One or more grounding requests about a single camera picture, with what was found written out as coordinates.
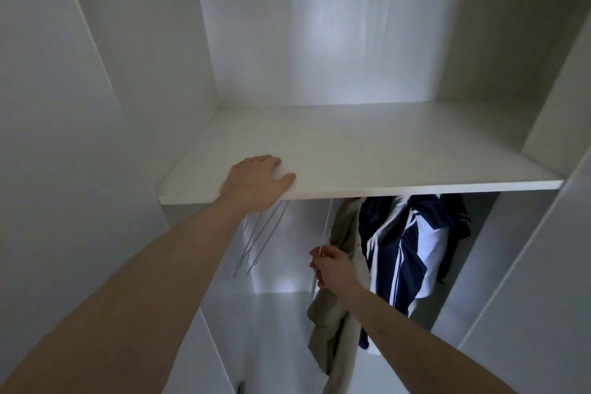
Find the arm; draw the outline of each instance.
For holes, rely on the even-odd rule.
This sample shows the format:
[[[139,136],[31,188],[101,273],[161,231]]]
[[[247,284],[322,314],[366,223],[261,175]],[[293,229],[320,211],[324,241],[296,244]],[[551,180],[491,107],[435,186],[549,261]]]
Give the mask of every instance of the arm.
[[[131,258],[65,317],[0,388],[21,392],[160,393],[181,342],[241,220],[277,201],[281,159],[232,167],[216,201]]]
[[[514,394],[475,361],[423,330],[355,279],[347,254],[334,246],[310,252],[320,287],[328,287],[378,346],[411,394]]]

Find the beige jacket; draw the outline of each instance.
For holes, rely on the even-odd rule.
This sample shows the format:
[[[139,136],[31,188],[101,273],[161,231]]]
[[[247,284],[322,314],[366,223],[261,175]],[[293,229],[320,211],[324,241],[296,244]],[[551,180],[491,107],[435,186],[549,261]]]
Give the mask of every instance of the beige jacket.
[[[359,236],[359,208],[364,201],[365,198],[344,201],[330,231],[330,244],[349,254],[357,280],[367,288],[369,271]],[[308,318],[315,325],[308,348],[329,376],[323,393],[345,394],[353,375],[361,324],[339,305],[327,288],[320,289],[310,304]]]

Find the navy and white jacket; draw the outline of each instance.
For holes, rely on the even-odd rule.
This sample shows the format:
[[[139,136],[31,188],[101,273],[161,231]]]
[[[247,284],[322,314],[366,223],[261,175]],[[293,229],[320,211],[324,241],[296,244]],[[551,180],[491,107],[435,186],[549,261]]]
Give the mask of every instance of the navy and white jacket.
[[[359,234],[370,290],[407,316],[411,302],[443,280],[470,228],[459,194],[377,196],[361,206]],[[368,344],[362,330],[359,346]]]

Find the forearm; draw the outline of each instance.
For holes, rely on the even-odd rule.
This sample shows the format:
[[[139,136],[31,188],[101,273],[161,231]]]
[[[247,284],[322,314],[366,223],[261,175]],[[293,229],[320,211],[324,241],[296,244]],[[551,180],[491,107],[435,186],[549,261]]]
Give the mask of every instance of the forearm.
[[[220,198],[161,235],[45,336],[0,392],[159,393],[245,213]]]
[[[503,381],[356,285],[344,299],[411,394],[509,394]]]

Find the white shelf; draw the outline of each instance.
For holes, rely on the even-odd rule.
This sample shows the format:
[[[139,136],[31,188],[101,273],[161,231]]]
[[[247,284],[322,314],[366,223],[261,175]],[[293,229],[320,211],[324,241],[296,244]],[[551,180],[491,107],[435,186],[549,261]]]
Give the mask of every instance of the white shelf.
[[[225,110],[159,186],[162,204],[213,201],[229,168],[283,159],[284,199],[558,189],[520,153],[535,111],[519,103],[392,103]]]

